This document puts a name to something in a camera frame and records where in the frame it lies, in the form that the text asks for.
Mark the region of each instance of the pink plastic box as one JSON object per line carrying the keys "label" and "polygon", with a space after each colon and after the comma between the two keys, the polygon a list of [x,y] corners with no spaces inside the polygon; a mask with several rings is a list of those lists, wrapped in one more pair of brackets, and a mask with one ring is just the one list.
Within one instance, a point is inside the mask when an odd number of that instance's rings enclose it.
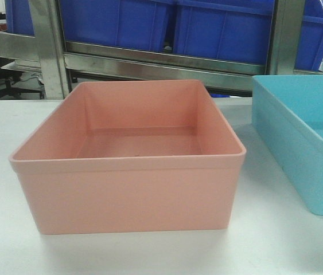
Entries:
{"label": "pink plastic box", "polygon": [[80,84],[10,157],[39,231],[222,229],[246,149],[197,80]]}

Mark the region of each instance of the blue plastic crate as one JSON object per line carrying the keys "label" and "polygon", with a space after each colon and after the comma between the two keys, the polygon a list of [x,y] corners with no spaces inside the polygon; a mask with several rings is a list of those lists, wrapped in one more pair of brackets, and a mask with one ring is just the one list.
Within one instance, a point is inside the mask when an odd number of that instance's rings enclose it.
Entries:
{"label": "blue plastic crate", "polygon": [[[308,3],[305,14],[321,17],[303,17],[295,67],[318,70],[323,59],[323,5],[319,2],[320,5],[315,9]],[[273,2],[178,0],[177,4],[175,53],[254,64],[266,63]]]}
{"label": "blue plastic crate", "polygon": [[[174,0],[62,0],[64,35],[77,41],[161,51]],[[8,30],[33,35],[28,0],[6,1]]]}
{"label": "blue plastic crate", "polygon": [[7,32],[34,35],[28,0],[5,0]]}
{"label": "blue plastic crate", "polygon": [[253,126],[309,210],[323,215],[323,76],[253,79]]}

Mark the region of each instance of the floor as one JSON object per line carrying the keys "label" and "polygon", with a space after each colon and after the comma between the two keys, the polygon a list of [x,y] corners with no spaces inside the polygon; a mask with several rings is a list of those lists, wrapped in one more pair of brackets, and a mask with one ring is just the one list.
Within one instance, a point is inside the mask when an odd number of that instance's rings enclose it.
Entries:
{"label": "floor", "polygon": [[[38,91],[44,91],[44,86],[42,85],[42,76],[39,73],[26,72],[22,75],[21,81],[14,84],[14,87],[33,89]],[[0,89],[5,87],[5,81],[0,80]],[[22,93],[22,99],[40,99],[38,93]],[[4,96],[1,100],[13,100],[12,96]]]}

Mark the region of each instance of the light blue plastic box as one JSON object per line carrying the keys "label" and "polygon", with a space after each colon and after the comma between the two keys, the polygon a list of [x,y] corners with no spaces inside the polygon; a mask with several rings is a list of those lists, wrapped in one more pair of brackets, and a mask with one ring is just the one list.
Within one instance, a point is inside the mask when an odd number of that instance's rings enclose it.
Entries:
{"label": "light blue plastic box", "polygon": [[323,76],[255,76],[252,123],[309,210],[323,215]]}

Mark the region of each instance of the box bottom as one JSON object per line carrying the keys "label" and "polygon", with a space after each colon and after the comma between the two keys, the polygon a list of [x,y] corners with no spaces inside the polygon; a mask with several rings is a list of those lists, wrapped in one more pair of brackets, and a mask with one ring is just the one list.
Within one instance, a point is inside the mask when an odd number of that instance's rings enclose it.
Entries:
{"label": "box bottom", "polygon": [[201,155],[195,127],[96,129],[87,137],[78,158]]}

